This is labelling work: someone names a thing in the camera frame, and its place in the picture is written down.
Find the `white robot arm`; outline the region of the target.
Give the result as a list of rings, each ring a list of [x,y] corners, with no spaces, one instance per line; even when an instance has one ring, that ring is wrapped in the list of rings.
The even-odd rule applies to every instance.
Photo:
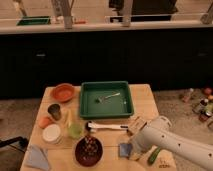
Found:
[[[171,122],[165,116],[138,124],[139,129],[130,138],[130,160],[138,160],[153,146],[173,152],[197,165],[213,171],[213,145],[196,142],[169,131]]]

